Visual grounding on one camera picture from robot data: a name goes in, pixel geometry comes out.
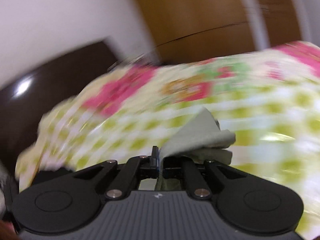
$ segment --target dark brown headboard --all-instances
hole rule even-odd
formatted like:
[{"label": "dark brown headboard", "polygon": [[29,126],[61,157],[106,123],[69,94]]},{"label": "dark brown headboard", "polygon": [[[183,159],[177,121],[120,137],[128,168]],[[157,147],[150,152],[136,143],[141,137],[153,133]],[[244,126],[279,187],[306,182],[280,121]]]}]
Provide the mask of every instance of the dark brown headboard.
[{"label": "dark brown headboard", "polygon": [[11,174],[20,152],[36,141],[42,115],[77,95],[116,61],[109,47],[98,42],[56,58],[0,90],[0,160]]}]

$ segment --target folded cloth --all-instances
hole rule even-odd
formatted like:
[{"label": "folded cloth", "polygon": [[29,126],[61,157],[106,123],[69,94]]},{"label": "folded cloth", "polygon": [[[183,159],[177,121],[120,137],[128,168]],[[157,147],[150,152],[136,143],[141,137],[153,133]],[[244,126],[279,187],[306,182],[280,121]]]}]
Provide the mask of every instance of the folded cloth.
[{"label": "folded cloth", "polygon": [[220,130],[219,122],[204,107],[203,110],[175,135],[159,152],[160,174],[156,190],[178,190],[180,183],[176,179],[163,179],[162,169],[165,157],[173,155],[187,156],[197,163],[204,160],[217,160],[224,164],[231,163],[232,152],[223,150],[236,141],[236,135],[229,130]]}]

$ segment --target checkered tablecloth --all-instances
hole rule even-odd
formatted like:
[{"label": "checkered tablecloth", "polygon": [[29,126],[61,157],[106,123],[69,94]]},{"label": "checkered tablecloth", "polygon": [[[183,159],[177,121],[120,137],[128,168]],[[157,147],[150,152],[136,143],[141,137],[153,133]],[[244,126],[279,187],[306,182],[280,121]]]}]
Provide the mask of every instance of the checkered tablecloth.
[{"label": "checkered tablecloth", "polygon": [[125,163],[149,155],[153,145],[161,147],[204,106],[222,130],[236,133],[232,166],[286,185],[303,198],[297,230],[313,239],[320,235],[320,79],[316,66],[301,60],[300,45],[304,57],[310,57],[306,46],[313,57],[320,51],[294,43],[289,48],[296,47],[297,57],[285,46],[152,68],[153,78],[106,116],[99,107],[87,107],[86,100],[132,67],[116,69],[42,119],[38,141],[17,162],[20,189],[39,167],[80,170],[107,159]]}]

